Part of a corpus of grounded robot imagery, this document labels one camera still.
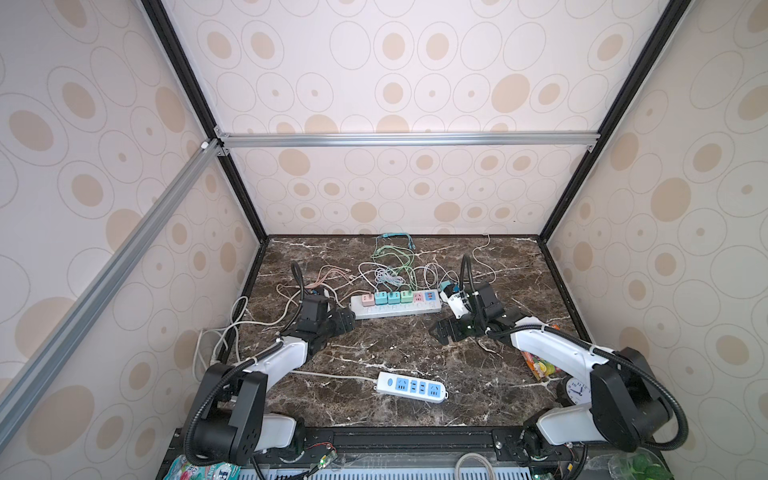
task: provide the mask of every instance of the power strip switch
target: power strip switch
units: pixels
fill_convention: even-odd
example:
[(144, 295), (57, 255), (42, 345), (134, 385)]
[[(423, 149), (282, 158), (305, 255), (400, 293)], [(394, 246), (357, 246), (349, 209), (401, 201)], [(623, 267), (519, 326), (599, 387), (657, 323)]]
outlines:
[(387, 372), (379, 373), (376, 391), (430, 403), (442, 403), (448, 398), (445, 385), (441, 382)]

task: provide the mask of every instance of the power strip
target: power strip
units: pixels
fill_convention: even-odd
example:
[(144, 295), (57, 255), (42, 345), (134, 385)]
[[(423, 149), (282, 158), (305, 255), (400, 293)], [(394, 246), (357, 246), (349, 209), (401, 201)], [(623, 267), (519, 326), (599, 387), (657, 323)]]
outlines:
[(441, 403), (448, 398), (445, 385), (441, 382), (387, 372), (379, 373), (376, 391), (431, 403)]
[(413, 300), (408, 303), (384, 303), (382, 305), (363, 305), (363, 302), (375, 302), (373, 295), (355, 295), (349, 299), (349, 308), (355, 313), (358, 320), (384, 318), (387, 316), (421, 315), (422, 313), (436, 313), (442, 310), (440, 297), (437, 290), (418, 290), (412, 293)]

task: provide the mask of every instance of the green leaf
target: green leaf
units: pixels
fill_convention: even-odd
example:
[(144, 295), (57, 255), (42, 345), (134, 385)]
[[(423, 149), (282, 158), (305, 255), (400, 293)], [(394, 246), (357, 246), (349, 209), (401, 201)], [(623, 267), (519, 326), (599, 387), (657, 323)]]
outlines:
[(645, 469), (645, 475), (653, 477), (655, 480), (670, 480), (672, 478), (672, 474), (661, 465), (649, 465)]
[(645, 472), (645, 469), (650, 465), (650, 460), (645, 455), (636, 455), (632, 458), (632, 468), (638, 472)]

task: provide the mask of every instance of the silver metal bar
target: silver metal bar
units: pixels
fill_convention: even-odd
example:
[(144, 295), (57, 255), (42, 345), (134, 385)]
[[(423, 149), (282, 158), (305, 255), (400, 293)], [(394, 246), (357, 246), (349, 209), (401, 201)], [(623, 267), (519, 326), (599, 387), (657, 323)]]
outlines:
[(596, 131), (432, 132), (403, 134), (224, 134), (225, 148), (398, 147), (413, 145), (594, 145)]
[(207, 143), (181, 169), (125, 243), (70, 308), (49, 341), (17, 375), (10, 391), (0, 401), (0, 452), (11, 441), (88, 330), (149, 250), (205, 167), (216, 158), (220, 150), (218, 140), (208, 140)]

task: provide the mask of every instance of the wallpaper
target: wallpaper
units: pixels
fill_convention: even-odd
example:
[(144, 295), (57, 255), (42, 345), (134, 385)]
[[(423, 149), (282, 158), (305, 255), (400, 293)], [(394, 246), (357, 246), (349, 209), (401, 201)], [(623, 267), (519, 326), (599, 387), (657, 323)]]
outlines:
[(589, 130), (666, 0), (166, 0), (222, 131)]
[(698, 2), (549, 243), (595, 341), (681, 401), (680, 480), (768, 478), (766, 126), (768, 1)]
[(128, 0), (4, 2), (0, 391), (199, 148)]
[(233, 149), (267, 233), (538, 233), (584, 145)]
[(197, 392), (198, 331), (228, 323), (255, 257), (232, 199), (214, 161), (0, 455), (0, 479), (155, 477)]

